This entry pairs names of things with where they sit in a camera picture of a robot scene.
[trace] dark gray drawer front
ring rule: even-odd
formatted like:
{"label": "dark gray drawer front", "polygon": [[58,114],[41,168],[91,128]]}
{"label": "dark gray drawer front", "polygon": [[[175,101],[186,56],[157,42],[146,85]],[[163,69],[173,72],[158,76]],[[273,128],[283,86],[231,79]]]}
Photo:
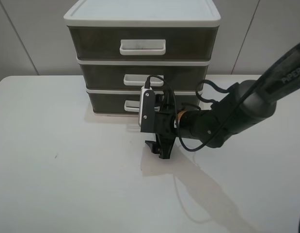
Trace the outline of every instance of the dark gray drawer front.
{"label": "dark gray drawer front", "polygon": [[[157,67],[157,66],[102,66],[80,65],[88,89],[140,90],[141,86],[125,85],[124,76],[129,74],[163,75],[177,91],[193,91],[205,78],[205,67]],[[166,85],[153,86],[154,90],[166,89]]]}
{"label": "dark gray drawer front", "polygon": [[[126,100],[139,101],[140,95],[118,95],[118,94],[88,94],[93,106],[93,111],[100,114],[134,114],[124,109]],[[198,105],[199,101],[196,96],[176,96],[177,106],[181,103],[191,103]]]}
{"label": "dark gray drawer front", "polygon": [[[69,27],[79,59],[200,60],[211,58],[216,28]],[[166,40],[164,55],[122,55],[121,40]]]}

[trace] drawer handle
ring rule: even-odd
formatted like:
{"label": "drawer handle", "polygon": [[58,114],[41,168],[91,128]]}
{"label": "drawer handle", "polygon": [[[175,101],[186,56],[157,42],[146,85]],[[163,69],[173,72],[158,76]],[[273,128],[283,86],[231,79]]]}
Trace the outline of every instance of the drawer handle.
{"label": "drawer handle", "polygon": [[164,55],[166,40],[121,40],[122,55]]}
{"label": "drawer handle", "polygon": [[139,106],[140,106],[140,101],[126,100],[124,104],[124,109],[126,112],[138,113]]}
{"label": "drawer handle", "polygon": [[[147,74],[126,74],[124,76],[124,84],[126,86],[143,86],[145,81],[149,77]],[[163,86],[164,82],[158,78],[151,78],[151,86]]]}

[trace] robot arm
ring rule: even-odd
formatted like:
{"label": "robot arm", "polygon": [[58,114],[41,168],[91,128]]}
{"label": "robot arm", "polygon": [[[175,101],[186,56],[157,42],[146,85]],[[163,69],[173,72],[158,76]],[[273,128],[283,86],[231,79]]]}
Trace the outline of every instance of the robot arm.
{"label": "robot arm", "polygon": [[257,81],[246,80],[228,88],[229,94],[220,102],[214,102],[211,110],[178,110],[170,88],[164,91],[160,110],[156,111],[157,98],[150,87],[150,77],[142,87],[139,124],[141,132],[156,134],[156,142],[146,141],[151,151],[160,154],[162,159],[169,159],[176,137],[181,143],[182,138],[200,140],[203,145],[197,149],[218,148],[232,135],[272,116],[279,99],[300,89],[300,43]]}

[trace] drawer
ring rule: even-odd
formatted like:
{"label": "drawer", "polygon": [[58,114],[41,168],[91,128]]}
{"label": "drawer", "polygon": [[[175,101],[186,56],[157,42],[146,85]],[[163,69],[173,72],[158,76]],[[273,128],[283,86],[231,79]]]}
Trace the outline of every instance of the drawer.
{"label": "drawer", "polygon": [[[174,90],[193,91],[205,78],[209,62],[104,62],[78,60],[88,89],[140,90],[149,75],[164,78]],[[154,90],[166,89],[151,78]]]}
{"label": "drawer", "polygon": [[215,28],[69,27],[79,59],[174,61],[211,58]]}
{"label": "drawer", "polygon": [[[89,90],[94,113],[99,114],[127,114],[137,115],[139,112],[140,91],[106,91]],[[191,103],[198,105],[199,100],[194,92],[175,92],[177,106],[181,103]]]}

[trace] gray wall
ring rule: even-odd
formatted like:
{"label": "gray wall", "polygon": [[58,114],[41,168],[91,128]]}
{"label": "gray wall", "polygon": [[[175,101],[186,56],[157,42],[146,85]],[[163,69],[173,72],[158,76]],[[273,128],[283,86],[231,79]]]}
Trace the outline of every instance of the gray wall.
{"label": "gray wall", "polygon": [[[0,1],[0,80],[81,74],[63,20],[77,0]],[[213,1],[222,21],[211,74],[260,74],[300,42],[300,0]]]}

